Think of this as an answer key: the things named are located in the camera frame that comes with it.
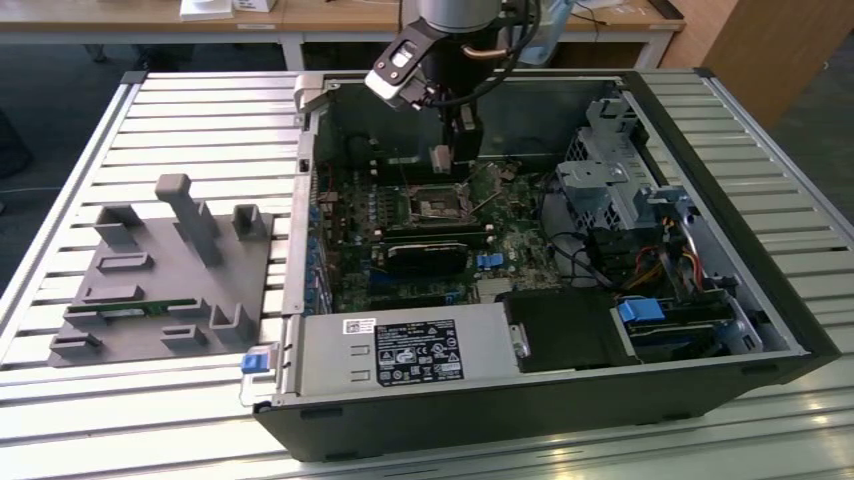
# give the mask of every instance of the wooden table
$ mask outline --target wooden table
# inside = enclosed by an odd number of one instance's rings
[[[302,65],[298,46],[308,42],[390,42],[398,31],[397,0],[288,0],[284,37],[289,65]],[[596,19],[608,25],[572,17],[561,42],[626,42],[645,45],[636,63],[638,68],[656,68],[668,50],[683,20],[669,20],[648,0],[628,0],[620,7],[594,11]]]
[[[0,0],[0,43],[282,43],[286,4],[182,22],[181,0]]]
[[[182,22],[179,0],[0,0],[0,43],[280,43],[289,69],[305,70],[306,42],[390,42],[397,0],[280,0],[273,12]],[[668,20],[648,0],[596,11],[608,25],[573,18],[562,42],[645,45],[637,66],[654,68],[685,22]]]

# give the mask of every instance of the barcode sticker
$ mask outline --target barcode sticker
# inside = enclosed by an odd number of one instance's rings
[[[376,318],[349,318],[345,320],[345,335],[374,333]]]

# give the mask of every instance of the motherboard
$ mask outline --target motherboard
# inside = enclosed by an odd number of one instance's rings
[[[558,286],[540,231],[544,174],[509,158],[474,163],[457,181],[421,183],[412,164],[389,159],[320,178],[334,311],[486,303]]]

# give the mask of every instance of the slotted aluminum table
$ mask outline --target slotted aluminum table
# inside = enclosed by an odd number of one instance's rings
[[[644,75],[827,326],[844,352],[837,362],[701,419],[336,464],[293,460],[250,417],[238,399],[241,355],[49,368],[51,338],[99,242],[99,206],[133,202],[141,216],[169,215],[154,196],[169,172],[191,176],[191,193],[215,214],[247,202],[276,214],[262,340],[280,337],[298,74],[151,74],[117,92],[0,303],[0,477],[853,475],[852,227],[715,78],[688,70]],[[665,150],[653,154],[679,183]]]

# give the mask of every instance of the floor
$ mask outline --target floor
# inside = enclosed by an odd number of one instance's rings
[[[310,57],[317,68],[354,58],[356,46]],[[130,46],[110,46],[109,61],[94,63],[81,46],[0,46],[0,110],[35,160],[0,179],[0,290],[51,208],[78,155],[110,102],[119,79],[134,68]],[[252,71],[285,68],[276,45],[201,45],[182,70]],[[820,188],[854,221],[854,36],[829,61],[772,132]]]

